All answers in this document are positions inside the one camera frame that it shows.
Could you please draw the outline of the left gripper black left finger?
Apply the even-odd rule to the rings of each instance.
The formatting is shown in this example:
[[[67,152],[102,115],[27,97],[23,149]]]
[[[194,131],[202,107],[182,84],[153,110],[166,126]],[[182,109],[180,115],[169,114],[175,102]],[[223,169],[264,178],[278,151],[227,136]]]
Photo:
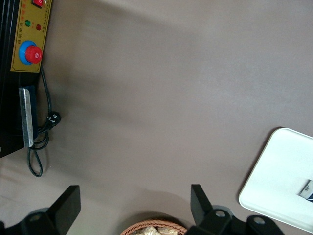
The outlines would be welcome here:
[[[30,213],[19,223],[5,227],[0,223],[2,235],[65,235],[81,211],[80,187],[69,186],[46,210]]]

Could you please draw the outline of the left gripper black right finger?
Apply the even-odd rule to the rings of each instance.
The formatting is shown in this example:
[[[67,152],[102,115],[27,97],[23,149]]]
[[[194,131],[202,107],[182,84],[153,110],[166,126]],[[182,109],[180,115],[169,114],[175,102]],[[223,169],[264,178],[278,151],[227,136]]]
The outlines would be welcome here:
[[[191,185],[190,208],[195,225],[188,235],[282,235],[276,223],[261,215],[241,221],[223,206],[212,206],[201,185]]]

